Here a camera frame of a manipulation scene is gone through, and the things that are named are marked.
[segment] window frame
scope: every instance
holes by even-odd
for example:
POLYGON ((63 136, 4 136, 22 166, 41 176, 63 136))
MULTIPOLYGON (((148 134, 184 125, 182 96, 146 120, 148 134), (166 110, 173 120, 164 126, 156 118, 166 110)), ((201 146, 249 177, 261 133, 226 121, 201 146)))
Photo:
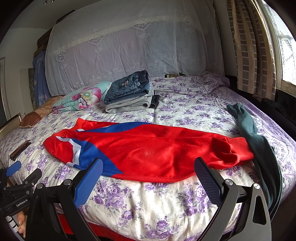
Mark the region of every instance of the window frame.
POLYGON ((268 25, 268 28, 270 30, 271 37, 272 37, 272 45, 273 45, 274 58, 275 58, 274 61, 275 61, 275 66, 276 66, 276 88, 296 97, 296 85, 283 80, 281 52, 280 52, 279 40, 278 40, 278 36, 276 35, 274 24, 271 20, 271 17, 269 15, 263 1, 257 0, 257 3, 259 4, 262 12, 264 13, 264 16, 267 21, 267 25, 268 25))

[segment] bed sheet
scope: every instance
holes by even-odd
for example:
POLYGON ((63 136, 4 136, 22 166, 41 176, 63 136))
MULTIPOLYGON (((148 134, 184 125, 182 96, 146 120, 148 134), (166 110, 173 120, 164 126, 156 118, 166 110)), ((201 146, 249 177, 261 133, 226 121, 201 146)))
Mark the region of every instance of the bed sheet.
MULTIPOLYGON (((32 129, 16 129, 2 139, 1 160, 5 166, 11 165, 9 154, 31 139, 32 144, 18 158, 22 168, 13 178, 21 183, 40 168, 43 175, 39 182, 59 185, 66 178, 74 178, 78 170, 49 155, 42 143, 53 133, 73 127, 78 117, 109 122, 145 121, 237 137, 237 120, 225 108, 227 104, 241 102, 253 116, 259 134, 266 136, 275 148, 283 174, 283 198, 289 194, 295 184, 295 141, 263 112, 230 90, 227 78, 205 73, 200 77, 152 78, 151 83, 161 95, 155 110, 109 114, 100 102, 82 111, 50 114, 32 129)), ((252 162, 219 172, 238 185, 259 182, 252 162)), ((87 221, 131 239, 193 241, 205 229, 217 206, 211 204, 197 176, 176 183, 140 183, 102 176, 80 210, 87 221)), ((237 204, 228 229, 233 227, 239 210, 237 204)))

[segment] brown checked curtain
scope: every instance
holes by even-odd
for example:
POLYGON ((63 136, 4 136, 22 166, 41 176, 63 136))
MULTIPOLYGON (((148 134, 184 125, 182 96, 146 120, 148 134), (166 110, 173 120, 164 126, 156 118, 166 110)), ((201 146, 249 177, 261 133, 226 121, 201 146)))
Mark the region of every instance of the brown checked curtain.
POLYGON ((237 88, 256 98, 274 100, 273 44, 259 5, 256 0, 227 0, 227 10, 237 60, 237 88))

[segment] window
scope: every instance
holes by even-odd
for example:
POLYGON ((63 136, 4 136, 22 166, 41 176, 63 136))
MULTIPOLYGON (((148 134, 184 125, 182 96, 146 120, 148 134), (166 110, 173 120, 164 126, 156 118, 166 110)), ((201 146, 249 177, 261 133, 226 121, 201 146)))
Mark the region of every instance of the window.
POLYGON ((276 59, 276 87, 296 96, 296 41, 280 16, 261 0, 269 29, 271 31, 276 59))

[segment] smartphone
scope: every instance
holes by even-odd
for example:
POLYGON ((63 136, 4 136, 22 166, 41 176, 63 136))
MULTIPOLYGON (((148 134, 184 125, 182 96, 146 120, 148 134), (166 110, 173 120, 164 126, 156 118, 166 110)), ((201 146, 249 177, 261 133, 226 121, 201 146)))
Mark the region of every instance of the smartphone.
POLYGON ((22 143, 17 149, 15 149, 13 151, 13 153, 11 153, 9 155, 11 160, 16 160, 16 158, 25 150, 27 149, 27 147, 31 144, 30 140, 25 141, 24 143, 22 143))

